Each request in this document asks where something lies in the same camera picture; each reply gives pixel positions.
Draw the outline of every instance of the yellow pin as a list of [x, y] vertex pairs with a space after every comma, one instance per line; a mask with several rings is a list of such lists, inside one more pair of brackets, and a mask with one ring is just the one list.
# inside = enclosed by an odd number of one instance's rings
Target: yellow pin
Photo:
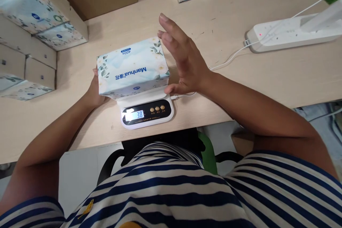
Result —
[[80, 215], [77, 219], [80, 219], [82, 216], [84, 216], [85, 214], [88, 214], [90, 212], [90, 210], [92, 209], [94, 205], [94, 199], [92, 199], [92, 201], [88, 204], [87, 208], [85, 209], [85, 211], [83, 212], [82, 215]]

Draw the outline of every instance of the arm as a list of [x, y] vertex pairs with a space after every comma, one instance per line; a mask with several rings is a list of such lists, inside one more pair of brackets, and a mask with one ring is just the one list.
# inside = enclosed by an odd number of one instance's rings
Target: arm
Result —
[[59, 159], [75, 133], [104, 97], [98, 94], [97, 70], [85, 95], [45, 128], [21, 154], [0, 202], [0, 215], [28, 199], [51, 196], [58, 200]]
[[337, 178], [326, 146], [310, 123], [271, 98], [211, 72], [194, 42], [176, 23], [163, 14], [159, 22], [166, 32], [159, 31], [158, 36], [175, 58], [180, 77], [165, 93], [199, 92], [256, 134], [255, 150], [296, 156]]

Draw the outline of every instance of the shirt sleeve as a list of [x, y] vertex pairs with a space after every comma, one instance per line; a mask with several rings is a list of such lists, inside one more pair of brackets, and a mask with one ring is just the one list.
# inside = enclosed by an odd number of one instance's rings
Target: shirt sleeve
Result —
[[0, 216], [1, 228], [60, 227], [64, 212], [52, 197], [29, 199]]
[[307, 161], [254, 151], [224, 179], [257, 227], [341, 227], [341, 183]]

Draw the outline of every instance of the floor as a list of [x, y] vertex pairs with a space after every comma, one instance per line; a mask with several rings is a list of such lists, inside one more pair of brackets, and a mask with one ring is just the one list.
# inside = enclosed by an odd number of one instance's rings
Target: floor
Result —
[[[215, 155], [234, 151], [231, 134], [239, 130], [237, 122], [225, 122], [199, 128], [212, 141]], [[66, 152], [59, 162], [59, 202], [64, 209], [65, 216], [72, 211], [94, 190], [101, 168], [109, 155], [122, 149], [122, 144], [111, 144], [77, 151]], [[112, 173], [120, 168], [123, 157], [114, 165]], [[220, 175], [227, 174], [233, 169], [235, 163], [225, 161], [217, 165]], [[0, 180], [0, 199], [6, 189], [10, 177]]]

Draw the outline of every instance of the printed text on tissue box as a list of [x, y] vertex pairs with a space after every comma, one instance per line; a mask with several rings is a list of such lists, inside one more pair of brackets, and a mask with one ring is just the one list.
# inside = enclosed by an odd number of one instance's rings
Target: printed text on tissue box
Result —
[[121, 78], [125, 78], [128, 75], [134, 75], [135, 73], [139, 73], [139, 72], [142, 73], [144, 71], [146, 71], [146, 67], [145, 68], [136, 69], [136, 70], [133, 70], [133, 71], [129, 71], [129, 72], [126, 72], [125, 74], [117, 75], [117, 76], [115, 76], [115, 80], [118, 80], [118, 79], [121, 79]]

